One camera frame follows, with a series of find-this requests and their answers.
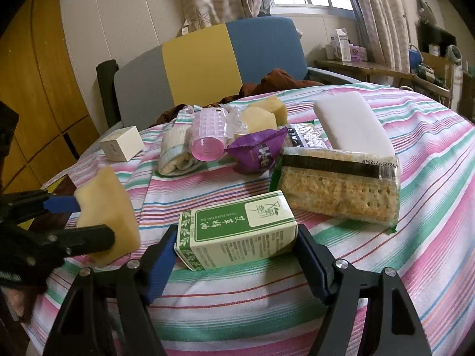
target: window frame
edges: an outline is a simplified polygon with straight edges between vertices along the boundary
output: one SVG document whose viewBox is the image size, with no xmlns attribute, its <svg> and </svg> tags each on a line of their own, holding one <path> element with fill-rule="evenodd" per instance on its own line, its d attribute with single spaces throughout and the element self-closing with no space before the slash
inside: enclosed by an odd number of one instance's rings
<svg viewBox="0 0 475 356">
<path fill-rule="evenodd" d="M 336 8 L 332 4 L 332 0 L 328 0 L 327 5 L 308 4 L 312 0 L 304 0 L 307 4 L 276 4 L 274 0 L 270 0 L 271 14 L 313 14 L 338 16 L 354 19 L 353 10 Z"/>
</svg>

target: table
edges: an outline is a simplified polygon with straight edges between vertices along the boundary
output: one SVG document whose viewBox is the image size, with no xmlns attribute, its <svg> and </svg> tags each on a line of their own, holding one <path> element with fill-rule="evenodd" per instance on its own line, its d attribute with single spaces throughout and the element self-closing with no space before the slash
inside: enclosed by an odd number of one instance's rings
<svg viewBox="0 0 475 356">
<path fill-rule="evenodd" d="M 295 123 L 315 118 L 318 95 L 348 91 L 364 96 L 401 161 L 398 232 L 388 234 L 378 225 L 303 210 L 294 210 L 294 215 L 336 258 L 369 271 L 395 268 L 434 356 L 450 356 L 475 319 L 475 127 L 424 95 L 370 83 L 308 87 L 277 96 Z M 245 108 L 256 100 L 233 104 Z M 268 173 L 243 176 L 233 171 L 234 162 L 227 157 L 186 176 L 160 177 L 155 167 L 169 127 L 143 131 L 144 151 L 130 162 L 109 162 L 98 151 L 66 171 L 79 186 L 100 167 L 111 165 L 130 195 L 142 247 L 110 269 L 140 258 L 177 222 L 180 211 L 268 189 Z M 323 131 L 322 136 L 328 143 Z M 69 223 L 76 220 L 74 214 Z M 86 264 L 86 256 L 68 259 L 48 279 L 48 291 L 37 300 L 26 327 L 39 350 L 68 288 Z M 109 309 L 117 319 L 114 301 Z M 365 310 L 361 301 L 348 356 L 357 353 Z M 177 263 L 163 296 L 149 312 L 170 356 L 305 356 L 325 307 L 313 298 L 296 258 L 287 254 L 212 271 L 191 272 Z"/>
<path fill-rule="evenodd" d="M 400 79 L 412 80 L 412 73 L 400 72 L 369 61 L 339 61 L 339 60 L 314 60 L 315 66 L 319 68 L 329 68 L 339 71 L 347 71 L 360 74 L 365 77 L 365 81 L 370 81 L 371 75 L 389 76 Z"/>
</svg>

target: barcode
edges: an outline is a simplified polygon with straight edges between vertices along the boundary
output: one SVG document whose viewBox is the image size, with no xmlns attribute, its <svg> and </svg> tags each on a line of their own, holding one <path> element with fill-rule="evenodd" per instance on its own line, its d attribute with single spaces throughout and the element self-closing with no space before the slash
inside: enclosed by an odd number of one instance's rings
<svg viewBox="0 0 475 356">
<path fill-rule="evenodd" d="M 391 166 L 379 166 L 379 179 L 396 180 L 396 168 Z"/>
</svg>

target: yellow sponge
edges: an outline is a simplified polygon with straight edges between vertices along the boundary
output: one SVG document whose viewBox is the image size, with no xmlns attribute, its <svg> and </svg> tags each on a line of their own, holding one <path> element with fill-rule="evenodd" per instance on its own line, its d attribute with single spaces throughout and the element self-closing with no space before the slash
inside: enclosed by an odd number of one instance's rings
<svg viewBox="0 0 475 356">
<path fill-rule="evenodd" d="M 287 107 L 281 100 L 275 96 L 269 96 L 264 100 L 258 101 L 256 103 L 251 103 L 249 107 L 260 107 L 274 114 L 277 122 L 277 126 L 285 126 L 287 121 Z"/>
<path fill-rule="evenodd" d="M 115 233 L 115 244 L 109 250 L 90 254 L 96 266 L 104 267 L 140 247 L 132 202 L 111 167 L 100 169 L 74 196 L 81 207 L 77 227 L 107 225 Z"/>
<path fill-rule="evenodd" d="M 277 130 L 275 118 L 273 113 L 260 107 L 247 107 L 241 114 L 242 121 L 248 125 L 248 134 L 268 128 Z"/>
</svg>

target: starfish print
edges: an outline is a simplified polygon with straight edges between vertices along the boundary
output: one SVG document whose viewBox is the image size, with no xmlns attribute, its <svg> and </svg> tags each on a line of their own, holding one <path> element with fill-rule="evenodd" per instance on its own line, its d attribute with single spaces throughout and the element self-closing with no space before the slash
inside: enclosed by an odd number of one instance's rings
<svg viewBox="0 0 475 356">
<path fill-rule="evenodd" d="M 198 22 L 198 28 L 204 28 L 204 27 L 205 27 L 205 25 L 204 25 L 205 23 L 211 24 L 210 12 L 207 11 L 207 12 L 205 12 L 204 14 L 201 14 L 201 12 L 199 11 L 199 9 L 197 8 L 197 9 L 196 9 L 196 17 L 195 17 L 195 18 L 192 18 L 192 19 L 191 19 L 191 22 L 192 22 L 192 23 Z"/>
</svg>

